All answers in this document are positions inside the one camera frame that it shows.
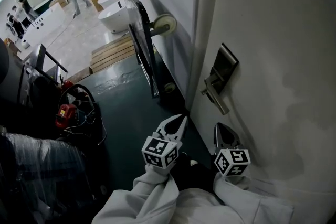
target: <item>caster wheel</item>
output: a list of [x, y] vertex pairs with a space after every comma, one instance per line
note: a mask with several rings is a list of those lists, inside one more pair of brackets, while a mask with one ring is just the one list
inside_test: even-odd
[[153, 23], [153, 28], [156, 29], [158, 27], [162, 27], [162, 26], [165, 26], [165, 25], [169, 25], [169, 30], [160, 34], [160, 36], [167, 36], [170, 33], [172, 33], [173, 31], [175, 31], [175, 29], [177, 27], [177, 21], [170, 14], [162, 14], [158, 18], [155, 19], [155, 21]]
[[175, 91], [176, 85], [174, 83], [168, 83], [164, 86], [163, 91], [164, 93], [171, 93]]

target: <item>tiled floor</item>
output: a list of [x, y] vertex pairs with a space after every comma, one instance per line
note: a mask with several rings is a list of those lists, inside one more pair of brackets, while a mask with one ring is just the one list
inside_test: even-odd
[[[68, 77], [88, 67], [91, 52], [125, 34], [111, 34], [98, 19], [98, 12], [92, 5], [85, 9], [83, 1], [78, 0], [81, 14], [74, 20], [72, 3], [64, 7], [66, 19], [57, 30], [52, 32], [41, 43], [47, 51], [67, 70]], [[25, 59], [33, 50], [23, 50], [19, 57]], [[53, 66], [51, 60], [45, 60], [44, 71]]]

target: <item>door handle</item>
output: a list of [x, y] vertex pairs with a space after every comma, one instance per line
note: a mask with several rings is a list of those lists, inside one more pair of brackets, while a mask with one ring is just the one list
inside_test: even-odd
[[227, 113], [229, 113], [230, 109], [227, 107], [219, 94], [216, 92], [215, 88], [212, 86], [211, 78], [208, 77], [207, 79], [205, 79], [204, 83], [206, 85], [206, 88], [201, 91], [201, 94], [206, 94], [209, 97], [210, 101], [213, 102], [216, 107], [218, 107], [222, 115], [226, 115]]
[[237, 58], [222, 44], [210, 76], [204, 80], [206, 88], [201, 90], [201, 94], [206, 94], [210, 101], [218, 107], [222, 115], [226, 115], [230, 110], [219, 95], [238, 64]]

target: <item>cable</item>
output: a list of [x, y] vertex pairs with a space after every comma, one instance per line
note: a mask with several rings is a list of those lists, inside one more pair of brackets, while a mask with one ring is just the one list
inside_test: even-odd
[[64, 128], [64, 131], [65, 131], [66, 129], [72, 129], [72, 128], [77, 128], [77, 127], [79, 127], [79, 126], [82, 126], [82, 125], [86, 122], [87, 117], [90, 116], [90, 114], [91, 114], [93, 111], [94, 111], [94, 109], [92, 109], [92, 111], [91, 111], [89, 114], [87, 114], [87, 115], [85, 116], [85, 119], [84, 119], [84, 121], [83, 121], [81, 124], [79, 124], [79, 125], [77, 125], [77, 126], [73, 126], [73, 127], [67, 127], [67, 128]]
[[49, 45], [46, 49], [48, 49], [48, 48], [49, 48], [49, 47], [56, 41], [56, 39], [57, 39], [61, 34], [63, 34], [65, 30], [68, 29], [68, 27], [71, 25], [71, 23], [73, 22], [74, 19], [75, 19], [75, 18], [73, 18], [73, 19], [71, 20], [71, 22], [67, 25], [67, 27], [66, 27], [61, 33], [59, 33], [59, 35], [57, 35], [57, 37], [52, 41], [52, 43], [50, 43], [50, 45]]
[[88, 136], [87, 134], [84, 134], [84, 133], [73, 133], [71, 131], [66, 131], [65, 129], [64, 129], [64, 131], [67, 132], [67, 133], [70, 133], [70, 134], [83, 134], [83, 135], [87, 136], [88, 138], [91, 138], [91, 136]]
[[105, 125], [104, 125], [104, 122], [103, 122], [103, 118], [102, 118], [102, 117], [100, 117], [100, 118], [101, 118], [101, 124], [103, 125], [104, 131], [105, 131], [105, 137], [103, 138], [102, 141], [100, 141], [100, 142], [98, 143], [98, 146], [100, 146], [100, 145], [105, 141], [105, 139], [106, 139], [106, 137], [107, 137], [107, 131], [106, 131], [106, 128], [105, 128]]

